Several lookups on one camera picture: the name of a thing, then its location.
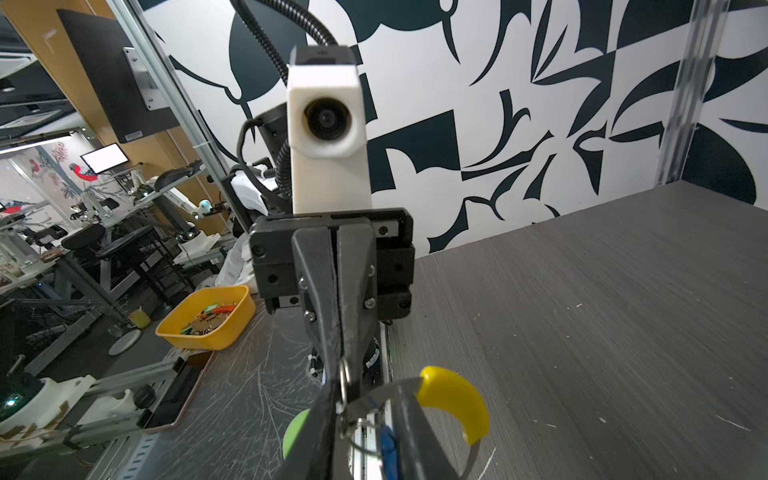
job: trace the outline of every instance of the yellow cup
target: yellow cup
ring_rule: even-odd
[[[147,313],[144,312],[141,307],[131,312],[131,314],[128,315],[128,319],[139,329],[145,328],[151,321],[149,315],[147,315]]]

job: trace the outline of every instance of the white camera housing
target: white camera housing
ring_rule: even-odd
[[[315,135],[306,116],[307,108],[323,99],[338,101],[348,111],[346,128],[332,140]],[[293,213],[372,209],[366,114],[357,67],[291,65],[287,116]]]

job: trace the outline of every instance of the camera lens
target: camera lens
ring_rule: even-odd
[[[346,131],[349,111],[344,104],[332,98],[320,98],[304,111],[307,126],[320,140],[335,140]]]

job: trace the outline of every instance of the yellow handle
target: yellow handle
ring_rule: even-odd
[[[464,441],[473,445],[488,434],[488,410],[470,382],[450,370],[428,366],[422,370],[422,386],[416,400],[422,407],[450,413],[462,424]]]

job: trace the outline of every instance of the green object in bin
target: green object in bin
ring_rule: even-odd
[[[296,437],[299,435],[299,430],[301,430],[301,426],[304,425],[306,416],[309,414],[310,409],[306,409],[299,413],[299,415],[293,417],[293,420],[288,424],[286,434],[283,435],[283,458],[288,457],[288,452],[290,452],[290,448],[293,446],[293,441],[296,440]]]

